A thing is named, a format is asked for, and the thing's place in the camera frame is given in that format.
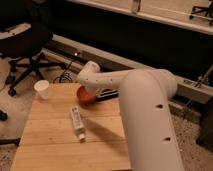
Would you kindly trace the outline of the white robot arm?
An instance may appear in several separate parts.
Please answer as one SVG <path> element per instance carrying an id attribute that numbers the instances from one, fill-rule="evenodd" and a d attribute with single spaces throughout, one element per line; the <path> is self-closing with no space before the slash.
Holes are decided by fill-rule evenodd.
<path id="1" fill-rule="evenodd" d="M 170 71 L 144 68 L 103 73 L 89 61 L 77 81 L 90 94 L 100 88 L 119 92 L 132 171 L 185 171 L 168 105 L 177 91 Z"/>

